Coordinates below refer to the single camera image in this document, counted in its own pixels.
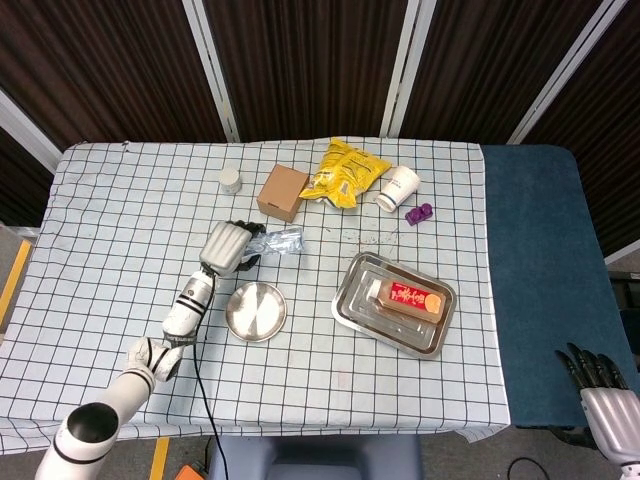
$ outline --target metal plate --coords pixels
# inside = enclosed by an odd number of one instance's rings
[[[442,293],[443,319],[437,325],[400,313],[390,313],[366,300],[374,279],[395,279]],[[356,255],[331,303],[334,318],[341,324],[365,333],[419,358],[435,357],[456,305],[456,294],[447,284],[375,253]]]
[[[229,330],[236,337],[247,342],[263,342],[284,325],[287,303],[273,285],[250,282],[233,292],[226,313]]]

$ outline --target blue table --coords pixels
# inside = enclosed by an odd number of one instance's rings
[[[553,146],[483,146],[487,230],[511,421],[586,425],[554,355],[573,342],[639,379],[593,230],[576,161]]]

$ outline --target plastic bag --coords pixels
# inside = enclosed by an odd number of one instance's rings
[[[332,138],[320,167],[301,198],[323,199],[338,208],[356,206],[356,196],[391,168],[389,162]]]
[[[242,261],[244,262],[245,258],[251,258],[254,255],[300,253],[303,248],[302,227],[287,228],[279,232],[259,233],[247,244]]]

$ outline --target yellow floor stripe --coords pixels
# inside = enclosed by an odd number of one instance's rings
[[[151,464],[151,473],[149,480],[162,480],[164,473],[164,464],[167,461],[167,452],[169,451],[169,437],[160,437],[156,441],[156,451],[153,453],[153,463]]]
[[[11,267],[11,272],[9,272],[7,283],[4,284],[2,297],[0,297],[0,325],[2,325],[4,321],[4,315],[7,313],[9,303],[11,303],[11,297],[13,297],[13,292],[16,289],[16,285],[18,285],[18,280],[20,280],[20,274],[22,273],[24,264],[27,262],[30,249],[31,243],[23,240],[20,244],[18,255],[16,255],[16,259],[13,262],[13,267]]]

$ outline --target table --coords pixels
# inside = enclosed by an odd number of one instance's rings
[[[265,257],[221,280],[199,345],[201,372],[223,433],[465,432],[507,425],[486,241],[484,159],[477,145],[347,138],[423,183],[393,215],[373,202],[353,210],[305,202],[300,256]],[[191,273],[213,222],[250,219],[269,230],[255,197],[276,163],[313,171],[328,139],[242,145],[81,144],[63,156],[42,233],[0,348],[0,435],[5,452],[43,448],[78,404],[118,375],[139,336],[161,322]],[[218,194],[217,172],[238,168],[245,186]],[[435,220],[409,227],[415,204]],[[459,308],[442,355],[419,361],[337,324],[330,301],[353,256],[371,250],[438,276]],[[222,312],[250,280],[275,283],[291,318],[265,344],[229,334]],[[187,350],[186,357],[191,355]],[[209,432],[193,367],[159,384],[121,438]]]
[[[489,265],[511,421],[586,426],[553,351],[605,353],[640,382],[576,161],[548,145],[483,146]]]

